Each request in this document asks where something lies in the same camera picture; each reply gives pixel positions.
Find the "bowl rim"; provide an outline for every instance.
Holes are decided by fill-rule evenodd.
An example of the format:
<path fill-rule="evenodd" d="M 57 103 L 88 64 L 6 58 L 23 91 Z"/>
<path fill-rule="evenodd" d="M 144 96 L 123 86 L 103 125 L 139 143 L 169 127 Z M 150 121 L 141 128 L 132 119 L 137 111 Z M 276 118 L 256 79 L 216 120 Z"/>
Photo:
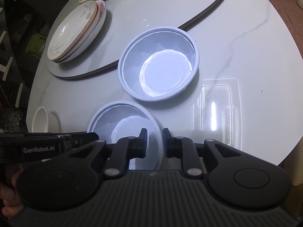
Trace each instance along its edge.
<path fill-rule="evenodd" d="M 101 107 L 95 114 L 94 116 L 91 118 L 88 128 L 87 128 L 87 132 L 93 132 L 93 127 L 94 124 L 99 120 L 99 118 L 101 117 L 101 114 L 105 113 L 105 111 L 109 110 L 110 108 L 114 107 L 114 106 L 120 106 L 120 105 L 128 105 L 128 106 L 132 106 L 135 107 L 137 109 L 139 109 L 141 112 L 143 112 L 147 118 L 151 121 L 155 131 L 156 131 L 156 137 L 157 137 L 157 141 L 158 141 L 158 148 L 159 148 L 159 152 L 158 152 L 158 158 L 157 158 L 157 163 L 155 165 L 155 169 L 159 169 L 160 165 L 162 163 L 162 159 L 163 159 L 163 153 L 164 153 L 164 149 L 163 149 L 163 139 L 162 139 L 162 133 L 159 127 L 158 122 L 155 120 L 155 118 L 151 115 L 151 113 L 144 108 L 143 106 L 141 106 L 138 103 L 135 102 L 131 102 L 131 101 L 126 101 L 126 100 L 120 100 L 120 101 L 114 101 L 114 102 L 110 102 L 106 105 L 104 105 L 103 107 Z"/>
<path fill-rule="evenodd" d="M 180 34 L 181 36 L 185 37 L 193 46 L 194 52 L 195 52 L 195 62 L 194 62 L 194 66 L 193 69 L 190 73 L 190 75 L 188 76 L 188 78 L 184 81 L 183 84 L 181 84 L 177 89 L 165 94 L 165 95 L 161 95 L 161 96 L 142 96 L 142 95 L 138 95 L 137 93 L 135 93 L 133 90 L 131 90 L 128 85 L 125 83 L 124 81 L 124 74 L 122 73 L 123 67 L 124 67 L 124 61 L 125 61 L 125 57 L 127 56 L 128 52 L 131 50 L 131 48 L 134 46 L 134 44 L 142 39 L 143 37 L 150 35 L 152 33 L 155 32 L 165 32 L 165 31 L 169 31 L 169 32 L 175 32 Z M 132 97 L 134 97 L 135 99 L 141 100 L 141 101 L 147 101 L 147 102 L 155 102 L 155 101 L 161 101 L 161 100 L 166 100 L 169 98 L 172 98 L 173 96 L 181 93 L 184 89 L 186 89 L 186 87 L 190 84 L 190 82 L 193 80 L 193 78 L 195 77 L 198 69 L 199 69 L 199 63 L 200 63 L 200 53 L 199 53 L 199 48 L 197 46 L 197 43 L 195 42 L 195 40 L 185 31 L 179 29 L 179 28 L 175 28 L 175 27 L 170 27 L 170 26 L 160 26 L 160 27 L 155 27 L 152 29 L 149 29 L 147 31 L 142 32 L 141 34 L 137 35 L 133 40 L 131 40 L 131 42 L 128 44 L 128 46 L 124 49 L 119 62 L 118 62 L 118 78 L 119 78 L 119 82 L 122 86 L 122 88 Z"/>
<path fill-rule="evenodd" d="M 53 37 L 54 37 L 54 35 L 56 34 L 56 32 L 58 31 L 58 29 L 60 28 L 60 26 L 63 24 L 63 22 L 65 22 L 66 21 L 66 19 L 77 9 L 77 8 L 79 8 L 80 6 L 84 6 L 85 4 L 87 4 L 87 3 L 91 3 L 91 2 L 93 2 L 93 4 L 94 4 L 94 12 L 93 12 L 93 15 L 90 17 L 90 19 L 89 20 L 87 20 L 87 22 L 86 22 L 86 24 L 85 24 L 85 26 L 84 26 L 84 28 L 80 31 L 80 32 L 78 32 L 78 35 L 77 35 L 77 37 L 75 38 L 75 40 L 74 41 L 72 41 L 72 43 L 60 54 L 60 55 L 58 55 L 58 56 L 56 56 L 56 58 L 52 58 L 52 59 L 50 59 L 51 57 L 49 57 L 49 47 L 50 47 L 50 45 L 51 45 L 51 42 L 52 42 L 52 40 L 53 40 Z M 55 32 L 54 32 L 54 34 L 52 35 L 52 38 L 51 38 L 51 40 L 50 40 L 50 42 L 49 42 L 49 44 L 48 44 L 48 47 L 47 47 L 47 58 L 49 59 L 49 60 L 52 60 L 52 61 L 54 61 L 54 60 L 56 60 L 56 59 L 58 59 L 58 58 L 60 58 L 64 53 L 66 53 L 66 51 L 68 50 L 68 49 L 70 49 L 70 46 L 76 41 L 76 40 L 79 40 L 79 36 L 83 33 L 83 31 L 85 30 L 85 31 L 87 31 L 87 29 L 89 28 L 89 26 L 88 26 L 88 24 L 92 24 L 92 20 L 94 20 L 94 18 L 96 17 L 96 12 L 97 12 L 97 3 L 95 2 L 95 1 L 87 1 L 87 2 L 85 2 L 85 3 L 82 3 L 82 4 L 80 4 L 79 6 L 77 6 L 77 7 L 75 7 L 65 18 L 64 18 L 64 20 L 58 25 L 58 27 L 57 27 L 57 29 L 55 30 Z"/>
<path fill-rule="evenodd" d="M 46 113 L 46 131 L 45 131 L 45 132 L 48 132 L 48 113 L 47 113 L 47 110 L 46 110 L 46 108 L 45 108 L 44 106 L 40 106 L 40 107 L 37 108 L 37 110 L 36 110 L 36 112 L 35 112 L 35 114 L 34 114 L 34 117 L 33 117 L 33 121 L 31 122 L 31 132 L 32 132 L 32 133 L 34 132 L 34 131 L 33 131 L 33 128 L 34 128 L 34 121 L 35 121 L 35 119 L 36 119 L 36 117 L 37 117 L 37 115 L 38 115 L 38 112 L 39 112 L 40 110 L 44 110 L 45 113 Z"/>

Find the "human hand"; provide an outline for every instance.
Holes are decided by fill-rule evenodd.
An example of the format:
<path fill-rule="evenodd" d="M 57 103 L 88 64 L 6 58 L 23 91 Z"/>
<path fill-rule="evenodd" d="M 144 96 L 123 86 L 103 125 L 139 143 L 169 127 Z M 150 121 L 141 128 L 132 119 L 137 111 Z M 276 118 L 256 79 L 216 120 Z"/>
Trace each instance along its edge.
<path fill-rule="evenodd" d="M 20 167 L 20 170 L 12 176 L 13 189 L 0 183 L 0 199 L 3 199 L 5 205 L 2 208 L 2 214 L 8 219 L 16 216 L 23 208 L 16 190 L 16 182 L 22 171 L 23 169 Z"/>

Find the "plastic bowl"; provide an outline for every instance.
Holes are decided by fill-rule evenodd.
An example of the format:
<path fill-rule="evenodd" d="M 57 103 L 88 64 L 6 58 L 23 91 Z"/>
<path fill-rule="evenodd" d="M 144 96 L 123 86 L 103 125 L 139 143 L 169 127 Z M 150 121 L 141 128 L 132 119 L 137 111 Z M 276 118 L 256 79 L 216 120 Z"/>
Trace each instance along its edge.
<path fill-rule="evenodd" d="M 131 159 L 129 169 L 159 169 L 163 159 L 163 142 L 160 128 L 152 115 L 141 105 L 130 101 L 111 102 L 92 118 L 87 132 L 96 132 L 107 144 L 120 138 L 139 136 L 141 129 L 148 133 L 146 157 Z"/>
<path fill-rule="evenodd" d="M 137 36 L 124 50 L 118 77 L 124 90 L 142 101 L 160 101 L 181 93 L 199 67 L 196 42 L 183 30 L 157 27 Z"/>

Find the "plate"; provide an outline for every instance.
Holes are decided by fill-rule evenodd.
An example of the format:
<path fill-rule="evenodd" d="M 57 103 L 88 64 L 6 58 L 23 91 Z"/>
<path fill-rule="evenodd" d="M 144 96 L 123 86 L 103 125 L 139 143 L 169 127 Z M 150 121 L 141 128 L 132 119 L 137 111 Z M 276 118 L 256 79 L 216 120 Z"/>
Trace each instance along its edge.
<path fill-rule="evenodd" d="M 97 4 L 88 1 L 75 8 L 55 31 L 47 50 L 50 60 L 58 60 L 86 33 L 96 17 Z"/>
<path fill-rule="evenodd" d="M 99 34 L 101 28 L 104 25 L 104 21 L 106 18 L 106 3 L 102 0 L 96 1 L 98 5 L 100 6 L 100 14 L 99 14 L 99 19 L 97 20 L 97 24 L 95 25 L 95 28 L 92 31 L 88 31 L 87 35 L 84 35 L 84 42 L 81 40 L 81 43 L 78 43 L 75 48 L 73 49 L 73 52 L 71 53 L 70 56 L 68 56 L 64 60 L 56 61 L 56 63 L 63 63 L 67 62 L 70 60 L 73 60 L 77 56 L 79 56 L 96 38 L 96 36 Z"/>

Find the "white plate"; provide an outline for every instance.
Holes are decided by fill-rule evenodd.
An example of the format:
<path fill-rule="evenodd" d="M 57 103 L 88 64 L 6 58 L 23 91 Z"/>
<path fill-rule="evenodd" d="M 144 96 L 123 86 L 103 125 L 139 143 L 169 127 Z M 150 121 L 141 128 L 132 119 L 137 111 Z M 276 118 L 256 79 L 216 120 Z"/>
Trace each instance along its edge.
<path fill-rule="evenodd" d="M 82 45 L 87 38 L 89 38 L 90 34 L 93 32 L 93 30 L 95 29 L 97 23 L 99 22 L 99 18 L 100 18 L 100 9 L 99 7 L 97 6 L 97 9 L 96 9 L 96 16 L 95 18 L 93 19 L 91 25 L 89 26 L 89 28 L 87 29 L 87 31 L 78 38 L 78 40 L 76 39 L 76 41 L 74 42 L 74 45 L 71 45 L 67 50 L 66 52 L 64 52 L 59 60 L 54 60 L 56 63 L 61 63 L 63 62 L 64 60 L 66 60 L 67 58 L 69 58 L 73 53 L 75 53 L 75 51 L 78 49 L 78 47 L 80 45 Z"/>
<path fill-rule="evenodd" d="M 137 36 L 122 53 L 118 77 L 123 89 L 142 101 L 169 99 L 182 92 L 199 67 L 196 42 L 183 30 L 157 27 Z"/>
<path fill-rule="evenodd" d="M 59 25 L 55 31 L 47 50 L 50 60 L 59 58 L 75 39 L 83 33 L 96 9 L 95 1 L 88 1 L 76 7 Z"/>
<path fill-rule="evenodd" d="M 129 169 L 159 169 L 163 158 L 162 134 L 156 120 L 141 105 L 130 101 L 111 102 L 94 115 L 87 132 L 96 132 L 100 139 L 111 144 L 123 137 L 138 137 L 142 128 L 148 133 L 146 157 L 130 160 Z"/>
<path fill-rule="evenodd" d="M 56 63 L 63 63 L 75 59 L 93 42 L 93 40 L 99 34 L 106 18 L 106 3 L 102 0 L 96 1 L 96 3 L 103 7 L 103 10 L 100 11 L 97 25 L 95 25 L 95 28 L 91 33 L 88 32 L 87 35 L 84 35 L 84 37 L 86 37 L 85 41 L 83 42 L 83 40 L 81 40 L 81 43 L 78 43 L 75 46 L 75 50 L 73 50 L 74 52 L 68 58 L 66 58 L 65 60 L 56 61 Z"/>

